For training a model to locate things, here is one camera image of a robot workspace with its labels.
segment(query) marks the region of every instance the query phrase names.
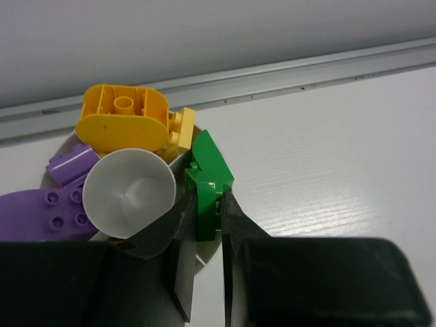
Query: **metal frame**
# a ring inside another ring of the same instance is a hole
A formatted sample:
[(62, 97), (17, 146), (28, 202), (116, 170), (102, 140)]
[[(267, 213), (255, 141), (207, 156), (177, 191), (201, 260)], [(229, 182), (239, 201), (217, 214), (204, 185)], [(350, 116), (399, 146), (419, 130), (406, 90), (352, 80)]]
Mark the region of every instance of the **metal frame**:
[[(436, 37), (147, 84), (196, 110), (436, 65)], [(0, 109), (0, 145), (74, 128), (82, 96)]]

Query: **purple toy block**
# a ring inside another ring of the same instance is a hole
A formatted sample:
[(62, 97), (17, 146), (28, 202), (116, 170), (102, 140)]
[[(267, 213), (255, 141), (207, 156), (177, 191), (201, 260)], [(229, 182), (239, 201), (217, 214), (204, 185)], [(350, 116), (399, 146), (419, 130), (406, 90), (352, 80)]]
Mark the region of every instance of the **purple toy block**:
[(82, 189), (30, 189), (0, 196), (0, 241), (89, 240)]
[(47, 172), (62, 187), (77, 187), (84, 183), (89, 170), (100, 160), (90, 145), (72, 147), (67, 155), (55, 155), (46, 166)]

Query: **white cup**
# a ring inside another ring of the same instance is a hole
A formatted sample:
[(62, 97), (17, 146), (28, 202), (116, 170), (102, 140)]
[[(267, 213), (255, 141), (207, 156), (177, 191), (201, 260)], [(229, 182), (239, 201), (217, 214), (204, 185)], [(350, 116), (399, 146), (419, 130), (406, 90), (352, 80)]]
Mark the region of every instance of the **white cup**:
[(167, 163), (141, 149), (122, 149), (101, 159), (83, 185), (83, 206), (94, 226), (129, 238), (174, 205), (176, 180)]

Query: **green toy block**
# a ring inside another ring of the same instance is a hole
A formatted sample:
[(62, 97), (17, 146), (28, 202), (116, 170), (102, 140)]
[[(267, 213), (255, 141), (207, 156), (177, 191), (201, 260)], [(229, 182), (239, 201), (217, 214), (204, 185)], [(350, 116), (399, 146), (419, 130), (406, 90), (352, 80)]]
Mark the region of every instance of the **green toy block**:
[(219, 199), (232, 190), (234, 177), (207, 130), (201, 131), (192, 144), (193, 161), (185, 169), (185, 188), (197, 189), (197, 241), (216, 239), (220, 229)]

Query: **small purple block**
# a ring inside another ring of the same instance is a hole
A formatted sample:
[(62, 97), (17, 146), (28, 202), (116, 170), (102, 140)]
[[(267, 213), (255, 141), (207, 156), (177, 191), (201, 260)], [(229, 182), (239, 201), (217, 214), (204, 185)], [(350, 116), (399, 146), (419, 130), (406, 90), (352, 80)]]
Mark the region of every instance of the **small purple block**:
[(100, 160), (90, 145), (72, 147), (67, 155), (55, 155), (46, 166), (47, 172), (62, 187), (82, 186), (89, 170)]
[(89, 240), (82, 189), (30, 189), (0, 196), (0, 241)]

